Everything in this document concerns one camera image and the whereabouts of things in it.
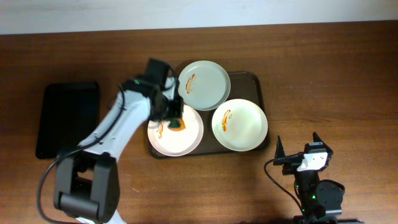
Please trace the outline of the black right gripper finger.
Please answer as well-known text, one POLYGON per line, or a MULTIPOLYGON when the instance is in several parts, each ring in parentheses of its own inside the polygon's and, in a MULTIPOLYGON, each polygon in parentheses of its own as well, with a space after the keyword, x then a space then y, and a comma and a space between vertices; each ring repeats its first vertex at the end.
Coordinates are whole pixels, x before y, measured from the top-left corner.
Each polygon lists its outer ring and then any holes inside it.
POLYGON ((313 137, 314 144, 325 145, 324 141, 320 138, 320 136, 316 132, 313 132, 312 137, 313 137))
POLYGON ((280 136, 277 136, 277 144, 276 144, 276 150, 275 150, 275 159, 280 159, 285 157, 285 152, 284 152, 284 147, 282 145, 282 141, 280 136))

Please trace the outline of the green orange sponge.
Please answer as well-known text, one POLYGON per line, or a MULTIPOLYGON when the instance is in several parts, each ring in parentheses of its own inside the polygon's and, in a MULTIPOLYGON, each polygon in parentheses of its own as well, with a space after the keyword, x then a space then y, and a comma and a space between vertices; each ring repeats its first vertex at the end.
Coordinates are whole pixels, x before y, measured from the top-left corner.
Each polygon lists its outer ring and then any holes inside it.
POLYGON ((182 130, 184 130, 186 127, 185 127, 184 120, 183 120, 182 118, 179 118, 179 119, 172 120, 172 121, 168 124, 168 128, 169 128, 171 131, 182 131, 182 130))

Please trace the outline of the pink plate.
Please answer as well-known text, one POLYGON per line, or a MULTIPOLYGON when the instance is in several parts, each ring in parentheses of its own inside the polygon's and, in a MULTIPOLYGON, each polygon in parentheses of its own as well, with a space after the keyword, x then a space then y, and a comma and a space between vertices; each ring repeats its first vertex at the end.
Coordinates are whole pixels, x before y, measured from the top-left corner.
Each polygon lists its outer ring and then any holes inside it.
POLYGON ((170 121, 149 121, 147 135, 152 147, 159 153, 178 157, 192 152, 200 143, 204 126, 200 115, 193 108, 183 107, 181 127, 175 131, 169 128, 170 121))

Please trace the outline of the grey-green plate with sauce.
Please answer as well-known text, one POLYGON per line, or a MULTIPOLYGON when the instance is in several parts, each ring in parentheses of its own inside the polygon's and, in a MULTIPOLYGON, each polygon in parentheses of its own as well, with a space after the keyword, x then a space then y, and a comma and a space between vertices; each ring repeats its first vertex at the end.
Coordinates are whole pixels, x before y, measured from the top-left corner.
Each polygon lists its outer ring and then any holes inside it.
POLYGON ((217 108, 226 101, 231 81, 223 67, 215 62, 199 60, 180 73, 178 93, 186 105, 200 111, 217 108))

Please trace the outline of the cream plate with sauce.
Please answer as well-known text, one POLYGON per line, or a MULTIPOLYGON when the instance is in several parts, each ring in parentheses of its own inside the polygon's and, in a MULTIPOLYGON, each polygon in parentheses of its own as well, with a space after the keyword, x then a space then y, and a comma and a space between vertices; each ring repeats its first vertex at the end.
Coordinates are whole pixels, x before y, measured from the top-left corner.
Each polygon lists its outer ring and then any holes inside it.
POLYGON ((233 99, 220 105, 211 120, 216 140, 225 148, 244 152, 260 146, 268 132, 265 112, 255 103, 233 99))

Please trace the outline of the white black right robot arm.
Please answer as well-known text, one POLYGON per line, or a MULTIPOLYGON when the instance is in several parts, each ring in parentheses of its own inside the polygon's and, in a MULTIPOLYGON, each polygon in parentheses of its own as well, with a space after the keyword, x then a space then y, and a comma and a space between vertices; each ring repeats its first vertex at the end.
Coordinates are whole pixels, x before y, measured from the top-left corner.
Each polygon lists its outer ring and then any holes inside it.
POLYGON ((283 175, 293 175, 294 190, 301 215, 294 223, 337 223, 342 214, 344 185, 333 180, 321 180, 318 173, 325 170, 333 155, 332 149, 313 133, 313 141, 302 152, 287 156, 281 138, 277 138, 272 164, 282 166, 283 175))

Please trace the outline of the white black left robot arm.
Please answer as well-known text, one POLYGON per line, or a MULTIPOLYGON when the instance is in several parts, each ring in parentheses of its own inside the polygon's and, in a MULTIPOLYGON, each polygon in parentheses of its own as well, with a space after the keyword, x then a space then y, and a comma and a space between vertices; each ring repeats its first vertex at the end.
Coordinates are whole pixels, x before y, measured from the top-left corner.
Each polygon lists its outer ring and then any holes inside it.
POLYGON ((81 223, 123 223, 117 211, 120 187, 118 160, 145 121, 184 118, 179 81, 128 80, 100 125, 76 149, 58 156, 54 207, 81 223))

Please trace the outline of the black rectangular tray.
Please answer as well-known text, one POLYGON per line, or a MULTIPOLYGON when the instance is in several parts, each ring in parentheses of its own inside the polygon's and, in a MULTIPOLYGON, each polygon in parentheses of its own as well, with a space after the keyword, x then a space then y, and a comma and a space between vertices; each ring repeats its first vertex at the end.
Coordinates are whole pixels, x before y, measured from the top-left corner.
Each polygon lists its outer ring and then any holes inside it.
POLYGON ((53 159, 62 149, 77 146, 99 123, 97 82, 53 83, 42 103, 35 156, 53 159))

